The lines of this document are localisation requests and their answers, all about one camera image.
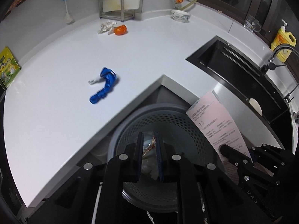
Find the yellow packet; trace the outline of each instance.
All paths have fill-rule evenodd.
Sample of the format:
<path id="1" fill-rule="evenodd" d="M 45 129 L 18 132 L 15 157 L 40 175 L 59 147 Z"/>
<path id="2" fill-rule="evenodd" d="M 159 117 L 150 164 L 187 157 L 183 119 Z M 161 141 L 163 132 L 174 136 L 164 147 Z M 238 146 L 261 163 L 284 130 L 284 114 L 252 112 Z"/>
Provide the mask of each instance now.
<path id="1" fill-rule="evenodd" d="M 14 59 L 8 47 L 0 53 L 0 78 L 5 87 L 8 87 L 13 81 L 20 67 Z"/>

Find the perforated basket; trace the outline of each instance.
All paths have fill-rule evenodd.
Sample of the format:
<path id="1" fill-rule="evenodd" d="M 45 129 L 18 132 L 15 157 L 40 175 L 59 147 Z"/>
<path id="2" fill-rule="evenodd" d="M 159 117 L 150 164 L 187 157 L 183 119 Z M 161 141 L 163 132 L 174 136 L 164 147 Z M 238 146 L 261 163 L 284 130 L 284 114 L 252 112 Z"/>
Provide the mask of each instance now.
<path id="1" fill-rule="evenodd" d="M 123 153 L 126 145 L 136 142 L 138 132 L 159 131 L 164 143 L 173 145 L 177 154 L 184 154 L 192 163 L 204 166 L 213 162 L 223 169 L 217 153 L 186 111 L 186 108 L 172 104 L 153 104 L 138 109 L 113 134 L 108 160 Z M 123 186 L 123 197 L 147 211 L 175 211 L 176 195 L 176 183 L 161 183 L 143 174 L 139 182 L 124 183 Z"/>

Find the dish drying rack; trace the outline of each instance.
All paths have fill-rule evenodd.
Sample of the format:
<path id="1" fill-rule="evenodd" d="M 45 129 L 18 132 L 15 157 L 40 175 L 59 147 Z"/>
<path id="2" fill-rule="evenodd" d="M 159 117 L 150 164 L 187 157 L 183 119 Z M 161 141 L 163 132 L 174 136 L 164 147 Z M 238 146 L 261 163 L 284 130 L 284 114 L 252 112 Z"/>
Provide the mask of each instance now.
<path id="1" fill-rule="evenodd" d="M 127 21 L 135 18 L 134 10 L 124 10 L 124 0 L 121 0 L 121 10 L 120 11 L 111 11 L 103 12 L 103 0 L 98 0 L 99 3 L 99 15 L 100 18 L 112 19 L 116 21 Z"/>

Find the orange lid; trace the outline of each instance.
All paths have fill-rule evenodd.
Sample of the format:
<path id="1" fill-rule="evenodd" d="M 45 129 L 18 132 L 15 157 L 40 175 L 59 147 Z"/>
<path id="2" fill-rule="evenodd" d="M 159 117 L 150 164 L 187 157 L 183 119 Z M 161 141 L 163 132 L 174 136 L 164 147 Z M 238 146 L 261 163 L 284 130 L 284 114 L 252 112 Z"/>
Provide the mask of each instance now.
<path id="1" fill-rule="evenodd" d="M 176 3 L 182 3 L 183 0 L 175 0 Z"/>

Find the cleaning brush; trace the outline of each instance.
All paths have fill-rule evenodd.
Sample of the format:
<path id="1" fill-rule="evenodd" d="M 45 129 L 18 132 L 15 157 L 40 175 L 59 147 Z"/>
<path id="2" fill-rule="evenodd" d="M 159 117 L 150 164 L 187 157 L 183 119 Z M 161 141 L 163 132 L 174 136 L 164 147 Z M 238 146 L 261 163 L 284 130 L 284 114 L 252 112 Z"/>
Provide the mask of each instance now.
<path id="1" fill-rule="evenodd" d="M 72 15 L 68 12 L 68 4 L 66 3 L 66 0 L 63 0 L 65 2 L 65 9 L 66 9 L 66 14 L 64 17 L 64 21 L 67 25 L 72 24 L 73 22 L 75 22 L 75 20 L 73 19 Z"/>

